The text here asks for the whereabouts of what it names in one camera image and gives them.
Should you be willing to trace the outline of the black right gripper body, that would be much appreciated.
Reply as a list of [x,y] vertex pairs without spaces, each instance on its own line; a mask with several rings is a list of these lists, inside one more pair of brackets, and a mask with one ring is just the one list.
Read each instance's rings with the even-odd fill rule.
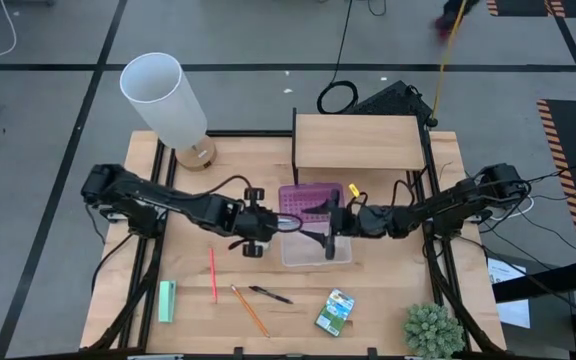
[[353,207],[363,206],[366,203],[367,194],[360,192],[358,196],[353,197],[345,206],[341,207],[341,193],[339,190],[332,190],[329,199],[326,202],[326,209],[329,214],[329,230],[325,236],[325,258],[333,260],[336,253],[336,236],[358,236],[359,220],[353,212]]

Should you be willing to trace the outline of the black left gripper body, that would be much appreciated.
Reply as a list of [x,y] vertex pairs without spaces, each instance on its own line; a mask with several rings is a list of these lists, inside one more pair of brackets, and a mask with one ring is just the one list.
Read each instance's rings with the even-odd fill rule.
[[240,218],[244,257],[261,258],[278,232],[278,215],[259,204],[264,197],[262,188],[248,187],[244,190],[244,199],[249,202]]

